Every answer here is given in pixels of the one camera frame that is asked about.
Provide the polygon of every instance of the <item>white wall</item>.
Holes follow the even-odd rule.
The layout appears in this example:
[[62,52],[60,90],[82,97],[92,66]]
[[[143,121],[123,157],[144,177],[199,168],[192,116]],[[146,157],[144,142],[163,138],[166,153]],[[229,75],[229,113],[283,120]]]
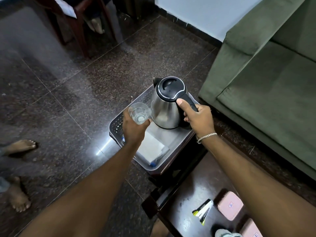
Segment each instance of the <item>white wall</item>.
[[182,21],[223,41],[226,32],[261,0],[155,0]]

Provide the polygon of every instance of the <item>pink container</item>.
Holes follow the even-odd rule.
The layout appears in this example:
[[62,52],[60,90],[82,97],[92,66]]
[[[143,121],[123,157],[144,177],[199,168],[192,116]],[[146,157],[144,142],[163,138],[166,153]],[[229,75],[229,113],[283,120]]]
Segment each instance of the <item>pink container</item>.
[[218,210],[230,221],[235,219],[243,203],[239,197],[231,191],[228,191],[223,199],[218,203]]
[[262,237],[262,234],[252,219],[248,219],[248,221],[242,227],[240,234],[242,237]]

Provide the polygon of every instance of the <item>sofa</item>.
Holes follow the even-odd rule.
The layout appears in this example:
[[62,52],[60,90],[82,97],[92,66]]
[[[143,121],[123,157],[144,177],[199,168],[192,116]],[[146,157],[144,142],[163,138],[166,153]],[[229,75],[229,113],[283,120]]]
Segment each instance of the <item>sofa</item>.
[[227,32],[199,97],[316,180],[316,0],[262,0]]

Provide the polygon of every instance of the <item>floor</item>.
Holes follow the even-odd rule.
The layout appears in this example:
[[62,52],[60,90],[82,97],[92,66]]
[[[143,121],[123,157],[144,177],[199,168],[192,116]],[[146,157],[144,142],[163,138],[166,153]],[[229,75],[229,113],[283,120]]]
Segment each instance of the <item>floor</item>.
[[[61,46],[30,0],[0,7],[0,143],[32,139],[38,149],[0,159],[0,175],[21,176],[32,206],[16,213],[0,196],[0,236],[16,236],[38,213],[119,150],[110,121],[151,85],[175,75],[198,98],[218,49],[158,14],[119,15],[124,42],[86,31],[91,59],[75,41]],[[63,30],[66,39],[71,35]],[[260,166],[316,206],[316,191],[221,115],[215,124]],[[140,204],[155,188],[131,165],[101,236],[149,236]]]

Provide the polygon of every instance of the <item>bracelet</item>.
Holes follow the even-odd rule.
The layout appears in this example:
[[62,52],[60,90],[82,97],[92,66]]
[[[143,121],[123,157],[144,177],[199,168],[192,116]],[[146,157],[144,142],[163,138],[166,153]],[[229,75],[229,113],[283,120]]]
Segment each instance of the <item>bracelet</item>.
[[216,133],[216,132],[214,132],[214,133],[211,133],[211,134],[205,135],[205,136],[201,137],[200,139],[198,139],[198,140],[197,140],[197,143],[198,143],[198,144],[200,144],[202,139],[204,139],[204,138],[206,138],[206,137],[209,137],[209,136],[211,136],[211,135],[217,135],[217,133]]

